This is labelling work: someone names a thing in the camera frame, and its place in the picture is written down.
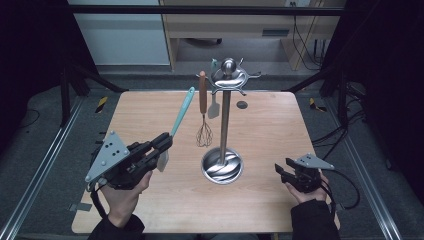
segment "round metal base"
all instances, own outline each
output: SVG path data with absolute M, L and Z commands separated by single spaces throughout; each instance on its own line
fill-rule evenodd
M 227 148 L 224 164 L 219 164 L 221 149 L 211 149 L 202 159 L 202 173 L 218 184 L 229 184 L 237 180 L 243 171 L 243 161 L 233 149 Z

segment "metal rod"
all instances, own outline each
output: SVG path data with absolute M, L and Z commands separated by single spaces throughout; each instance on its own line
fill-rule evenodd
M 364 10 L 335 7 L 258 7 L 258 6 L 140 6 L 140 5 L 63 5 L 48 6 L 47 11 L 94 14 L 212 14 L 212 15 L 296 15 L 343 16 Z
M 228 120 L 230 118 L 230 101 L 231 91 L 222 91 L 222 120 L 221 120 L 221 155 L 218 165 L 225 164 L 225 155 L 227 153 L 227 135 L 228 135 Z

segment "wooden table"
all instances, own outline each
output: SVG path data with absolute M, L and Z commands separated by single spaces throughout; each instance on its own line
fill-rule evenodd
M 125 92 L 109 131 L 116 131 L 125 144 L 170 132 L 185 95 L 185 91 Z M 217 93 L 216 100 L 222 107 L 222 92 Z M 248 107 L 239 109 L 238 101 L 245 101 Z M 209 94 L 208 107 L 211 102 Z M 154 171 L 150 187 L 135 210 L 146 226 L 145 232 L 291 232 L 290 209 L 297 203 L 281 183 L 274 163 L 291 171 L 286 157 L 314 153 L 295 96 L 287 92 L 248 91 L 246 96 L 232 92 L 227 147 L 241 155 L 244 170 L 228 185 L 213 183 L 201 172 L 202 157 L 220 144 L 221 115 L 206 117 L 206 121 L 214 134 L 212 145 L 197 147 L 202 115 L 196 92 L 174 136 L 165 171 Z M 92 203 L 87 192 L 81 202 Z M 78 211 L 72 229 L 89 233 L 99 221 L 94 207 L 90 212 Z

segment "white cabinet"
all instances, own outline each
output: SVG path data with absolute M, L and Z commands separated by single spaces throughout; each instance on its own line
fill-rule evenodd
M 157 0 L 68 0 L 70 5 L 159 5 Z M 97 66 L 169 65 L 160 14 L 75 14 Z

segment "cable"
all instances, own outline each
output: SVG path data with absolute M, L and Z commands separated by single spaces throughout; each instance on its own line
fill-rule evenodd
M 325 136 L 323 136 L 321 138 L 318 138 L 316 140 L 313 140 L 312 141 L 312 144 L 317 144 L 317 143 L 324 142 L 325 140 L 328 140 L 330 137 L 332 137 L 333 135 L 335 135 L 338 131 L 340 131 L 342 129 L 343 129 L 342 127 L 338 127 L 335 130 L 333 130 L 332 132 L 328 133 L 327 135 L 325 135 Z
M 360 111 L 358 111 L 358 112 L 356 112 L 350 119 L 349 119 L 349 126 L 350 125 L 353 125 L 354 123 L 356 123 L 356 121 L 358 121 L 359 119 L 361 119 L 362 117 L 363 117 L 363 115 L 365 115 L 365 112 L 363 111 L 363 110 L 360 110 Z M 322 141 L 319 141 L 319 142 L 313 142 L 313 144 L 317 144 L 317 143 L 321 143 L 321 142 L 323 142 L 324 140 L 322 140 Z M 326 146 L 331 146 L 331 145 L 333 145 L 333 144 L 336 144 L 336 143 L 329 143 L 329 144 L 324 144 L 324 145 L 314 145 L 314 147 L 326 147 Z
M 333 217 L 333 219 L 336 216 L 336 201 L 334 201 L 334 197 L 333 197 L 333 193 L 327 189 L 326 187 L 324 187 L 322 184 L 320 185 L 320 188 L 322 190 L 324 190 L 325 193 L 327 193 L 327 195 L 330 197 L 331 203 L 330 203 L 330 207 L 331 207 L 331 216 Z
M 39 111 L 37 111 L 37 110 L 35 110 L 35 109 L 28 109 L 27 110 L 27 112 L 29 112 L 29 111 L 33 111 L 33 112 L 35 112 L 36 114 L 37 114 L 37 117 L 35 118 L 35 120 L 33 120 L 32 122 L 30 122 L 30 123 L 28 123 L 28 124 L 26 124 L 26 125 L 23 125 L 23 126 L 19 126 L 18 128 L 26 128 L 26 127 L 29 127 L 29 126 L 31 126 L 32 124 L 34 124 L 39 118 L 40 118 L 40 112 Z
M 290 3 L 290 6 L 292 6 L 292 7 L 297 7 L 295 2 Z M 314 18 L 312 19 L 312 23 L 314 23 L 315 19 L 316 19 L 316 16 L 314 16 Z M 293 30 L 294 30 L 294 32 L 293 32 L 293 35 L 292 35 L 293 46 L 294 46 L 294 48 L 296 49 L 296 52 L 299 54 L 299 57 L 300 57 L 300 59 L 302 60 L 303 65 L 304 65 L 304 66 L 305 66 L 305 68 L 306 68 L 306 69 L 308 69 L 308 70 L 313 70 L 313 71 L 319 71 L 319 70 L 321 70 L 321 65 L 320 65 L 320 64 L 317 64 L 317 63 L 315 62 L 315 60 L 311 57 L 311 54 L 310 54 L 310 53 L 309 53 L 309 51 L 308 51 L 308 48 L 307 48 L 307 46 L 306 46 L 306 43 L 305 43 L 305 41 L 303 40 L 303 38 L 302 38 L 302 36 L 301 36 L 301 34 L 300 34 L 300 32 L 299 32 L 299 29 L 297 28 L 296 15 L 293 15 L 293 22 L 294 22 L 294 23 L 293 23 L 293 24 L 294 24 L 294 25 L 293 25 Z M 311 26 L 309 27 L 308 35 L 311 33 L 311 31 L 312 31 L 312 24 L 311 24 Z M 295 35 L 295 33 L 297 33 L 297 35 L 299 36 L 299 38 L 300 38 L 300 40 L 301 40 L 301 42 L 302 42 L 302 44 L 303 44 L 303 47 L 304 47 L 304 49 L 305 49 L 306 53 L 307 53 L 307 54 L 308 54 L 308 56 L 309 56 L 309 59 L 311 59 L 311 61 L 312 61 L 312 63 L 313 63 L 313 64 L 315 64 L 316 66 L 318 66 L 318 67 L 319 67 L 318 69 L 309 68 L 309 67 L 306 65 L 305 60 L 304 60 L 304 59 L 303 59 L 303 57 L 302 57 L 302 54 L 300 53 L 299 49 L 298 49 L 298 48 L 297 48 L 297 46 L 296 46 L 295 39 L 294 39 L 294 35 Z
M 106 218 L 107 217 L 106 211 L 105 211 L 102 203 L 100 202 L 99 195 L 97 193 L 103 186 L 105 186 L 105 185 L 102 185 L 99 188 L 97 188 L 97 190 L 92 191 L 90 193 L 90 197 L 91 197 L 91 199 L 93 201 L 94 206 L 96 207 L 97 211 L 99 212 L 99 215 L 102 218 Z
M 321 55 L 319 57 L 317 57 L 316 54 L 316 45 L 317 45 L 317 40 L 315 39 L 315 47 L 314 47 L 314 60 L 315 62 L 317 62 L 319 64 L 320 67 L 322 67 L 322 63 L 324 61 L 324 52 L 325 52 L 325 40 L 323 40 L 322 42 L 322 46 L 321 46 Z
M 330 150 L 327 152 L 327 154 L 325 154 L 325 156 L 322 158 L 322 160 L 325 160 L 328 155 L 330 155 L 331 152 L 333 152 L 333 150 L 336 148 L 336 146 L 346 137 L 347 135 L 347 129 L 345 129 L 342 133 L 342 135 L 339 137 L 339 139 L 337 139 L 336 143 L 333 144 L 333 146 L 330 148 Z
M 346 107 L 349 107 L 349 105 L 352 104 L 353 102 L 359 102 L 359 101 L 361 101 L 361 99 L 359 99 L 359 98 L 352 99 L 352 100 L 350 100 L 349 102 L 346 103 Z
M 355 208 L 355 207 L 357 207 L 358 205 L 359 205 L 359 202 L 361 201 L 361 194 L 360 194 L 360 192 L 359 192 L 359 189 L 358 189 L 358 187 L 355 185 L 355 183 L 349 178 L 349 177 L 347 177 L 345 174 L 343 174 L 343 173 L 341 173 L 340 171 L 337 171 L 337 170 L 326 170 L 326 169 L 322 169 L 322 170 L 324 170 L 324 171 L 329 171 L 329 172 L 334 172 L 334 173 L 336 173 L 336 174 L 338 174 L 338 175 L 340 175 L 340 176 L 342 176 L 343 178 L 345 178 L 352 186 L 353 186 L 353 188 L 355 189 L 355 191 L 356 191 L 356 200 L 355 200 L 355 203 L 353 203 L 351 206 L 348 206 L 348 207 L 346 207 L 346 206 L 344 206 L 343 204 L 340 204 L 340 206 L 343 208 L 343 209 L 345 209 L 345 210 L 350 210 L 350 209 L 353 209 L 353 208 Z

